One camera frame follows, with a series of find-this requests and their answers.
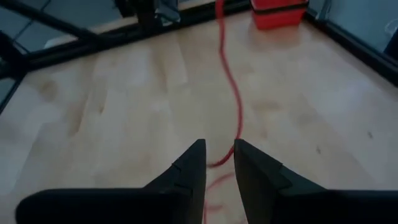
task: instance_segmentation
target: red wire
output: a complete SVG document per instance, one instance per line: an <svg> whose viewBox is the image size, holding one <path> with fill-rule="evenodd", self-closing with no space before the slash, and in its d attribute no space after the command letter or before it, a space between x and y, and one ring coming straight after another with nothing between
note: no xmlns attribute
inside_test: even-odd
<svg viewBox="0 0 398 224"><path fill-rule="evenodd" d="M219 54L220 54L220 59L221 59L221 64L223 65L225 75L229 81L229 84L231 85L232 91L235 96L236 104L238 106L238 130L236 131L236 136L235 139L239 139L242 134L242 129L243 129L243 105L242 105L242 98L239 93L239 88L238 85L236 84L236 81L234 77L232 76L231 69L229 68L228 61L225 56L224 52L224 45L225 45L225 21L224 21L224 11L223 11L223 6L224 6L224 0L216 0L216 18L218 21L218 25L220 27L220 48L219 48ZM222 159L219 161L208 164L207 167L209 168L215 168L222 166L226 161L228 161L229 158L234 154L234 146L232 145L231 148L229 149L227 155L225 155Z"/></svg>

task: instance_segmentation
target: red container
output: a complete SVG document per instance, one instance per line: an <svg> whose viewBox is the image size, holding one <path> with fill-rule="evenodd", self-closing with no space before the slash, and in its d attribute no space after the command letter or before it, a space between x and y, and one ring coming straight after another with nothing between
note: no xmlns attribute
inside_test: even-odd
<svg viewBox="0 0 398 224"><path fill-rule="evenodd" d="M299 25L308 0L250 0L258 29Z"/></svg>

